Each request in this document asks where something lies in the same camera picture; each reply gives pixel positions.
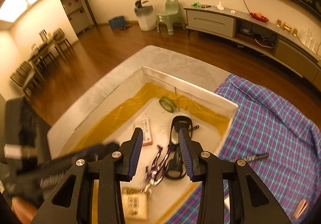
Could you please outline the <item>left hand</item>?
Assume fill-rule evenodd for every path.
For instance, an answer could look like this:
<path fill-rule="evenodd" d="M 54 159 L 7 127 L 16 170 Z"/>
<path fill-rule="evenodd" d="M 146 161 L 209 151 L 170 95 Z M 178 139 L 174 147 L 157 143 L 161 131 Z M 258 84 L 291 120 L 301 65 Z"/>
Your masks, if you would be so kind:
<path fill-rule="evenodd" d="M 30 224 L 38 211 L 35 205 L 20 197 L 12 198 L 11 209 L 23 224 Z"/>

